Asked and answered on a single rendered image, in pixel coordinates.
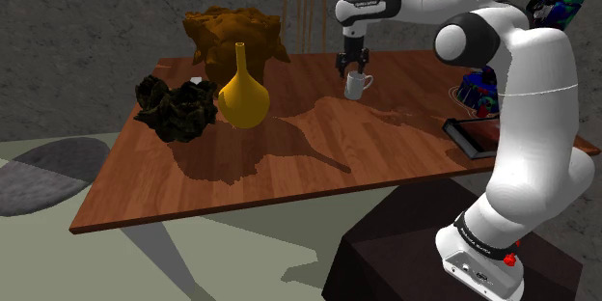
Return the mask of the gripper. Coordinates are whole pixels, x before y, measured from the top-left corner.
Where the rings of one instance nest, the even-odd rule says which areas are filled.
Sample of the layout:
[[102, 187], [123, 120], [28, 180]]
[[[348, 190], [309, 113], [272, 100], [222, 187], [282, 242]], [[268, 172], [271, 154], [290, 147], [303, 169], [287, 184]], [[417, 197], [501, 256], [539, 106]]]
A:
[[343, 37], [344, 51], [337, 54], [335, 67], [340, 78], [344, 77], [347, 60], [357, 60], [358, 72], [364, 73], [369, 62], [369, 50], [364, 48], [364, 37]]

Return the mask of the white mug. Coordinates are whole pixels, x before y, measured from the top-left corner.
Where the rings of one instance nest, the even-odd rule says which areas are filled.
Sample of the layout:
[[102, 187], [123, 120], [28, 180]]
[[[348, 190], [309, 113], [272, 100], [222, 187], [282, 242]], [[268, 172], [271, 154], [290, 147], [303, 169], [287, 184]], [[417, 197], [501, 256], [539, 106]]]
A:
[[369, 88], [372, 83], [372, 75], [364, 74], [357, 70], [350, 71], [346, 76], [344, 96], [350, 100], [358, 100], [361, 98], [364, 90]]

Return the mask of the wooden table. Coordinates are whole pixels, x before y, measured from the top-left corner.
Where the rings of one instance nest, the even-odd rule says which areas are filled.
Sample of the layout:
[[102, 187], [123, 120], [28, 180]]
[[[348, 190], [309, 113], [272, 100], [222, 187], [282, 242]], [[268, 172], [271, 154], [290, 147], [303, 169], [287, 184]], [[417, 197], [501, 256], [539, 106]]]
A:
[[270, 60], [271, 106], [256, 127], [224, 120], [165, 143], [128, 120], [74, 217], [74, 234], [488, 172], [443, 131], [466, 111], [451, 98], [462, 68], [429, 50], [377, 51], [374, 86], [343, 96], [331, 53]]

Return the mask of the multicoloured patterned bowl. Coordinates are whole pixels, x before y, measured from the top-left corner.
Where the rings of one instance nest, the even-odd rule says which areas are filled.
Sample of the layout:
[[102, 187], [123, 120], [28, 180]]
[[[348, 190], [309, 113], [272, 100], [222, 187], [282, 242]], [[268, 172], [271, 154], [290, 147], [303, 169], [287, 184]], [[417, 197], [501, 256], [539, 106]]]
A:
[[465, 74], [461, 83], [450, 88], [448, 94], [470, 118], [496, 117], [500, 112], [497, 77], [489, 66]]

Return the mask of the yellow long-necked vase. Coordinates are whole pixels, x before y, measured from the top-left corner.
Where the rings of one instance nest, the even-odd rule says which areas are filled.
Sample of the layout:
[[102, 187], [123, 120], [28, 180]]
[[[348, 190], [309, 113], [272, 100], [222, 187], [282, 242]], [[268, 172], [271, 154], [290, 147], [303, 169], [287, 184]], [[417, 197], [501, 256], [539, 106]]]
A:
[[253, 128], [266, 117], [270, 107], [268, 91], [250, 74], [245, 44], [235, 44], [236, 74], [218, 95], [224, 118], [236, 128]]

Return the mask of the wooden chair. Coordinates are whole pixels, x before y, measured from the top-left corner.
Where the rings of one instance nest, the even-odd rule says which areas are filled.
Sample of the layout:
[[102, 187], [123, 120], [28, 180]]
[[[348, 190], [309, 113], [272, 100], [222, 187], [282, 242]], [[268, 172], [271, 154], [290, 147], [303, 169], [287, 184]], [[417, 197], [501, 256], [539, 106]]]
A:
[[321, 38], [320, 50], [326, 51], [326, 23], [327, 23], [327, 0], [283, 0], [283, 11], [281, 15], [281, 38], [286, 39], [287, 18], [289, 3], [294, 2], [296, 6], [296, 32], [295, 32], [295, 52], [297, 54], [309, 53], [313, 45], [312, 37], [314, 35], [315, 5], [319, 4], [321, 8]]

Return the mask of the dark red book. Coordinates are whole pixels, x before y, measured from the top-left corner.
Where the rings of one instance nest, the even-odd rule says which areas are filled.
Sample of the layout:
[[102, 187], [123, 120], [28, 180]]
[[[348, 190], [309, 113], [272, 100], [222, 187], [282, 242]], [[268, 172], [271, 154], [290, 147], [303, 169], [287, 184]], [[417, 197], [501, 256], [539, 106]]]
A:
[[495, 157], [500, 137], [498, 117], [457, 120], [447, 119], [443, 131], [470, 159]]

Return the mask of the dark green leafy lump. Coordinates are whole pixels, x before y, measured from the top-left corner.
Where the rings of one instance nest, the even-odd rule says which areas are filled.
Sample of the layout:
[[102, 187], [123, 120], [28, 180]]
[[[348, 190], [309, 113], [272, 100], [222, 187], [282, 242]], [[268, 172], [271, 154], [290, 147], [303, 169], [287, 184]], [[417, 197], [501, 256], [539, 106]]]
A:
[[218, 108], [213, 103], [217, 84], [187, 81], [170, 89], [160, 78], [146, 76], [135, 86], [141, 111], [134, 119], [145, 123], [165, 143], [188, 143], [215, 124]]

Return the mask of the dark robot stand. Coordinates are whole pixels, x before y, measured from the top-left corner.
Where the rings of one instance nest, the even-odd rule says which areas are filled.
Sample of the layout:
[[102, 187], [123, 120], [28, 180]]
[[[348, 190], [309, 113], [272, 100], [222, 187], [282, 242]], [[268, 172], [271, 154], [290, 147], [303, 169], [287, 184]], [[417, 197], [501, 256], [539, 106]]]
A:
[[[324, 285], [325, 301], [486, 301], [448, 274], [437, 231], [476, 195], [446, 178], [402, 185], [343, 237]], [[520, 242], [521, 301], [576, 301], [582, 265], [535, 233]]]

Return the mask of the grey oval rug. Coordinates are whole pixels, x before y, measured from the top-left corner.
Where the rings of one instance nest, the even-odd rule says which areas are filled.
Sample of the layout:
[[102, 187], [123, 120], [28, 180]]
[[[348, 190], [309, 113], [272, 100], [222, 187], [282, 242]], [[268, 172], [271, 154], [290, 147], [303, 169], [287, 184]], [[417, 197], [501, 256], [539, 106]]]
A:
[[96, 138], [47, 143], [0, 167], [0, 216], [34, 213], [64, 202], [94, 182], [109, 154]]

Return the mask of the brown lumpy bust figure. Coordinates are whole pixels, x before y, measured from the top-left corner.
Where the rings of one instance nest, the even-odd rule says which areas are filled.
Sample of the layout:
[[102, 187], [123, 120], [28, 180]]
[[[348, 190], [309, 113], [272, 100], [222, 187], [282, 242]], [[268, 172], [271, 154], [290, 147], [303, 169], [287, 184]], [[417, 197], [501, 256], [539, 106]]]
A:
[[196, 45], [193, 63], [203, 63], [205, 75], [219, 87], [228, 84], [237, 71], [238, 42], [245, 45], [247, 69], [259, 83], [263, 82], [267, 60], [290, 61], [281, 42], [277, 15], [266, 15], [256, 8], [231, 10], [212, 6], [203, 13], [186, 13], [182, 24]]

